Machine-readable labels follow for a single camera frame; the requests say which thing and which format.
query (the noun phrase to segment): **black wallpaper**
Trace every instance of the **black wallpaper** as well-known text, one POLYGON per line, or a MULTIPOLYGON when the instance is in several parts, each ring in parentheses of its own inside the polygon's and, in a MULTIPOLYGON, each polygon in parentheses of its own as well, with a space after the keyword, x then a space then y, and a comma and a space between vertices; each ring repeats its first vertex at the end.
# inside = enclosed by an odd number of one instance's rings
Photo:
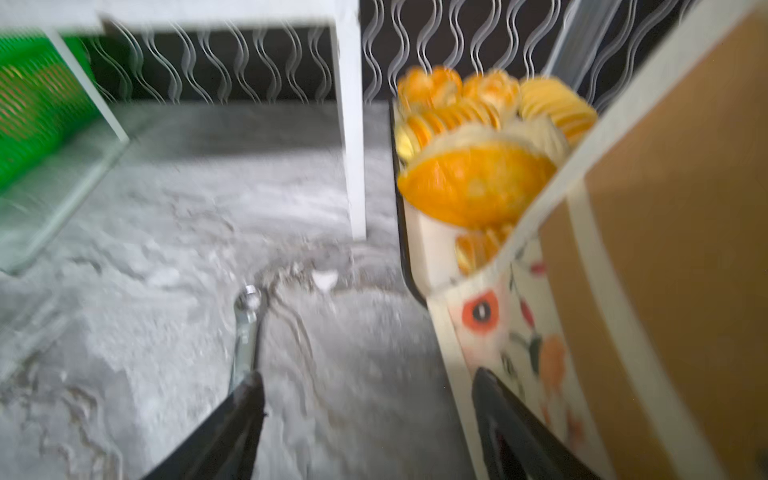
MULTIPOLYGON (((622 1, 579 93, 598 110, 607 107, 695 1, 622 1)), ((492 68, 505 56, 506 70, 515 77, 540 72, 570 4, 571 0, 362 0, 366 101, 391 98, 391 85, 408 67, 440 65, 450 59, 457 27, 463 48, 453 66, 462 77, 475 72, 475 67, 492 68), (404 31, 398 30, 398 22, 404 31), (518 41, 511 44, 512 27, 518 41), (473 49, 479 31, 487 36, 473 49), (533 49, 526 44, 533 44, 533 49)), ((110 101, 325 101, 335 96, 327 28, 115 31, 82 40, 110 101)))

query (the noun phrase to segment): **wallpaper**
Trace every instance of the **wallpaper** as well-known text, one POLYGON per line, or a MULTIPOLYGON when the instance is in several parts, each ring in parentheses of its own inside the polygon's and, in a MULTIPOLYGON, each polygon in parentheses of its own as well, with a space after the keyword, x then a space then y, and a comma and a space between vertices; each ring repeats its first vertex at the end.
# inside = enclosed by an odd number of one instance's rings
MULTIPOLYGON (((391 98, 409 67, 463 77, 541 72, 569 12, 588 0, 361 0, 364 99, 391 98)), ((697 0, 623 0, 579 93, 603 111, 697 0)), ((333 100, 328 28, 128 31, 82 38, 109 101, 333 100)))

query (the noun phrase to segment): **white table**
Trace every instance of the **white table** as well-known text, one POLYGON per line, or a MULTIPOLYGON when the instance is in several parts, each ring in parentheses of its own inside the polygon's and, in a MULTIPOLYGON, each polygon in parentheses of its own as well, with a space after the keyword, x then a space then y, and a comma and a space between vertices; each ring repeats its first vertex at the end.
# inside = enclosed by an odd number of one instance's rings
POLYGON ((356 240, 366 237, 366 189, 362 145, 362 64, 359 0, 4 0, 0 31, 42 29, 109 122, 118 139, 128 135, 88 79, 61 33, 103 33, 105 22, 129 30, 172 31, 285 24, 327 25, 333 42, 336 100, 343 142, 349 222, 356 240))

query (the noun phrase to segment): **green basket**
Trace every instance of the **green basket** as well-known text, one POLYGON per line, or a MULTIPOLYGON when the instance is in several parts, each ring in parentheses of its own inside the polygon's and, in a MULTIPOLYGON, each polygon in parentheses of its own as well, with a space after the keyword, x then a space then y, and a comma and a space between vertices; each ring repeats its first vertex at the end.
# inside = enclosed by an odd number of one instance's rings
MULTIPOLYGON (((65 42, 93 80, 80 41, 65 42)), ((97 115, 47 38, 0 37, 0 191, 97 115)))

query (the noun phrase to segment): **orange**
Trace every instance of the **orange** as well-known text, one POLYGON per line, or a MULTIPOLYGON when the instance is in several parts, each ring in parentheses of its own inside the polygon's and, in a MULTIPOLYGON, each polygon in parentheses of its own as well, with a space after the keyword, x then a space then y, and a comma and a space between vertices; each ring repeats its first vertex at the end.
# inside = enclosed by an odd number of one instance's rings
POLYGON ((520 86, 520 115, 530 120, 550 117, 568 144, 578 145, 598 121, 598 113, 583 98, 557 78, 531 78, 520 86))
POLYGON ((501 120, 492 105, 469 99, 462 99, 447 107, 410 114, 395 126, 397 154, 404 161, 411 161, 435 137, 470 123, 498 128, 501 120))
POLYGON ((503 70, 476 73, 464 80, 462 97, 489 103, 497 111, 506 113, 517 107, 520 84, 503 70))
POLYGON ((451 68, 435 67, 432 73, 412 67, 397 81, 397 95, 404 113, 445 107, 456 101, 462 79, 451 68))
POLYGON ((512 232, 511 225, 476 230, 456 237, 456 263, 462 275, 470 275, 493 260, 512 232))
POLYGON ((504 141, 490 127, 468 125, 453 136, 462 133, 465 138, 447 149, 435 142, 414 159, 400 174, 400 193, 424 214, 459 227, 515 225, 555 166, 527 145, 504 141), (491 133, 479 139, 474 127, 491 133))

